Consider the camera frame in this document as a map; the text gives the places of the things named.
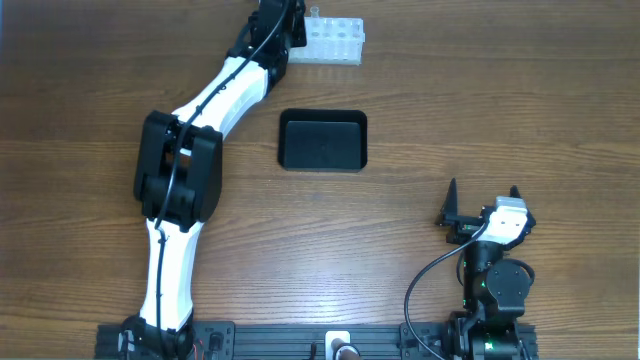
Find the table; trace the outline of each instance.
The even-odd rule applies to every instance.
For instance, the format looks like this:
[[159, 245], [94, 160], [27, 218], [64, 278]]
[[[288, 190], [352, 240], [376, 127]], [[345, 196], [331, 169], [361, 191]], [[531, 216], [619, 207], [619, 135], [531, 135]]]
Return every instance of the table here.
[[[256, 3], [4, 1], [0, 357], [91, 357], [98, 324], [138, 311], [142, 123], [213, 79]], [[522, 321], [542, 358], [635, 358], [640, 3], [318, 5], [364, 19], [363, 64], [291, 65], [228, 137], [196, 319], [401, 323], [410, 280], [452, 249], [433, 220], [456, 177], [462, 213], [517, 184], [538, 220], [511, 256], [537, 272]], [[367, 167], [284, 171], [290, 107], [363, 110]], [[448, 261], [416, 289], [412, 318], [443, 321], [461, 294]]]

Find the clear plastic container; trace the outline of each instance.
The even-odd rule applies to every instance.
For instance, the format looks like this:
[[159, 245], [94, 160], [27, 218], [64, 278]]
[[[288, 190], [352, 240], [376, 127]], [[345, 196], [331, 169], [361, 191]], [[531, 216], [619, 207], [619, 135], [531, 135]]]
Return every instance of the clear plastic container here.
[[362, 19], [320, 17], [317, 6], [310, 11], [311, 17], [304, 18], [307, 46], [291, 49], [289, 63], [360, 65], [364, 43]]

